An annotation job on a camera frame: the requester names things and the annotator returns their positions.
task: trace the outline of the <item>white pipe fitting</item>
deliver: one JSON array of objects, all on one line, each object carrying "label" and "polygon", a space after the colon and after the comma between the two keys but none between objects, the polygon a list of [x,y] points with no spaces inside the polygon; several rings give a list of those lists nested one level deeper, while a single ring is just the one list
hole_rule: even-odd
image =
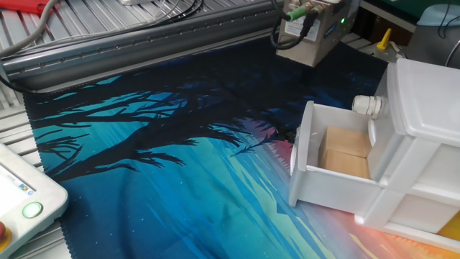
[{"label": "white pipe fitting", "polygon": [[378,96],[355,96],[351,109],[353,112],[376,119],[381,107],[382,99]]}]

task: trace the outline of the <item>white plastic container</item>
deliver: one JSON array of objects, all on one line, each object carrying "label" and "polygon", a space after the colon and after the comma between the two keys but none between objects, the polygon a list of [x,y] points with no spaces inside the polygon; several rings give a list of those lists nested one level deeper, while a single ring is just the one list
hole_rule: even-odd
[{"label": "white plastic container", "polygon": [[[290,205],[351,212],[358,224],[460,253],[459,241],[436,235],[460,210],[460,71],[398,60],[375,96],[382,103],[372,118],[307,103],[291,157]],[[372,180],[316,167],[327,126],[369,133]]]}]

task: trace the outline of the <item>sticker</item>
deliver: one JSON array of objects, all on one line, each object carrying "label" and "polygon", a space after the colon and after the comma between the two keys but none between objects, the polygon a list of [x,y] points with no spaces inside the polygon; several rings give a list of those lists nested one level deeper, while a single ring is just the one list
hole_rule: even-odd
[{"label": "sticker", "polygon": [[334,22],[334,24],[332,24],[332,26],[329,27],[328,30],[326,30],[326,33],[324,34],[324,39],[326,39],[326,37],[328,37],[333,31],[335,31],[337,28],[337,22]]},{"label": "sticker", "polygon": [[351,0],[350,11],[348,12],[347,18],[350,18],[350,16],[359,8],[359,2],[360,0]]},{"label": "sticker", "polygon": [[[303,27],[304,20],[305,20],[305,17],[301,17],[299,19],[296,19],[294,22],[286,22],[285,32],[289,33],[290,35],[295,35],[299,37],[300,31],[302,30],[302,27]],[[308,34],[305,37],[305,39],[316,41],[316,37],[318,36],[320,24],[321,22],[319,20],[315,20],[315,22],[313,23],[313,26],[310,28],[310,31],[308,31]]]}]

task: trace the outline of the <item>green button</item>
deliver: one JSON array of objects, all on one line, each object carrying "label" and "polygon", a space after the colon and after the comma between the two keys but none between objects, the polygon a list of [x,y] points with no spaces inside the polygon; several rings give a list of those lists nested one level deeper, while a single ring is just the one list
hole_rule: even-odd
[{"label": "green button", "polygon": [[24,215],[24,217],[31,219],[33,217],[40,215],[42,211],[43,205],[41,205],[38,202],[32,202],[24,207],[24,209],[22,210],[22,214]]}]

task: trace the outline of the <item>wooden block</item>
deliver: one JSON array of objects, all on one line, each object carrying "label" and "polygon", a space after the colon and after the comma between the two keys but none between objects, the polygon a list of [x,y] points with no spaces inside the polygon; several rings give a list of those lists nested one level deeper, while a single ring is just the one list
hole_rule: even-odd
[{"label": "wooden block", "polygon": [[319,167],[334,172],[345,173],[350,176],[365,179],[371,178],[366,158],[360,158],[335,150],[326,150]]},{"label": "wooden block", "polygon": [[367,158],[371,149],[369,135],[339,127],[328,127],[319,149],[320,158],[326,150],[335,150],[360,158]]}]

